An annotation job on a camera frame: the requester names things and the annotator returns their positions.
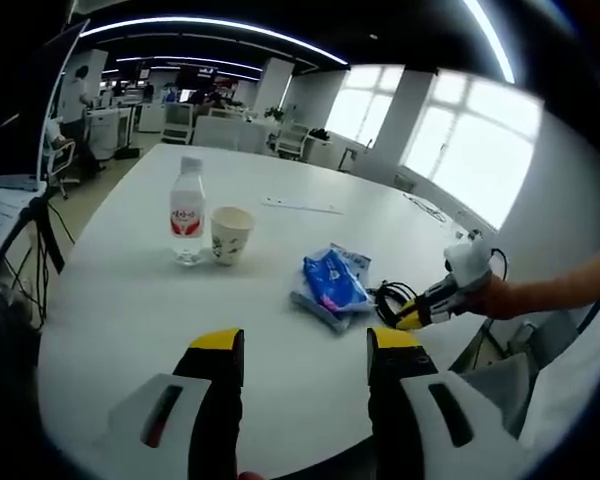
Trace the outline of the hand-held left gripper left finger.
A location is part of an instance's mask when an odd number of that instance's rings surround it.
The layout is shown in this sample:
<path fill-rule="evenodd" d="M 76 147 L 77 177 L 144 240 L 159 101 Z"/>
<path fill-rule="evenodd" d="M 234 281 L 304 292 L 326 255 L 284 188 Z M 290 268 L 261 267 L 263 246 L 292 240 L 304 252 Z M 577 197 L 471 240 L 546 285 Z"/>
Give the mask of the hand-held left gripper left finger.
<path fill-rule="evenodd" d="M 192 341 L 170 374 L 157 374 L 112 409 L 109 479 L 235 479 L 242 419 L 244 330 Z"/>

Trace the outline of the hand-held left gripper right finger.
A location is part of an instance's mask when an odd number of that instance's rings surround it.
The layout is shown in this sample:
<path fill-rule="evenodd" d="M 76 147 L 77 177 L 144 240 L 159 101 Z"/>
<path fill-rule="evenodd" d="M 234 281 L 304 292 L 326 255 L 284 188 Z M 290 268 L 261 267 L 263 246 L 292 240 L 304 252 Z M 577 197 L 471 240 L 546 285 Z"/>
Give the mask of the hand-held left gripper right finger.
<path fill-rule="evenodd" d="M 369 328 L 367 376 L 378 479 L 501 476 L 500 412 L 414 335 Z"/>

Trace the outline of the person's right hand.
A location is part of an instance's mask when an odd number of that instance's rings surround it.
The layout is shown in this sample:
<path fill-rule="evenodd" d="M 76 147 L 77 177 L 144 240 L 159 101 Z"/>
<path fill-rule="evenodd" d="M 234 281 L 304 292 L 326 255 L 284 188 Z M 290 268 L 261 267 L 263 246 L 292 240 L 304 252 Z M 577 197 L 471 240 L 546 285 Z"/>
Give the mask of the person's right hand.
<path fill-rule="evenodd" d="M 509 320 L 516 316 L 515 287 L 498 276 L 492 276 L 470 300 L 469 311 L 472 313 L 494 320 Z"/>

